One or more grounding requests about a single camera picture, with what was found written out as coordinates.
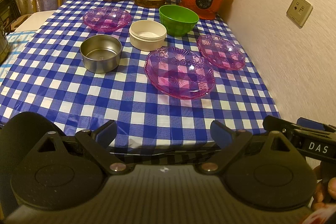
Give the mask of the person's right hand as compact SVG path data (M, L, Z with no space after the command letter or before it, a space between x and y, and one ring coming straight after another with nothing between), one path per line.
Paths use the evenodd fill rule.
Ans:
M328 197L331 197L332 199L335 200L335 191L336 191L335 187L336 187L335 177L329 180L327 186L325 186L322 182L319 182L313 195L313 202L311 204L311 209L318 210L324 207L330 207L335 205L335 203L326 202Z

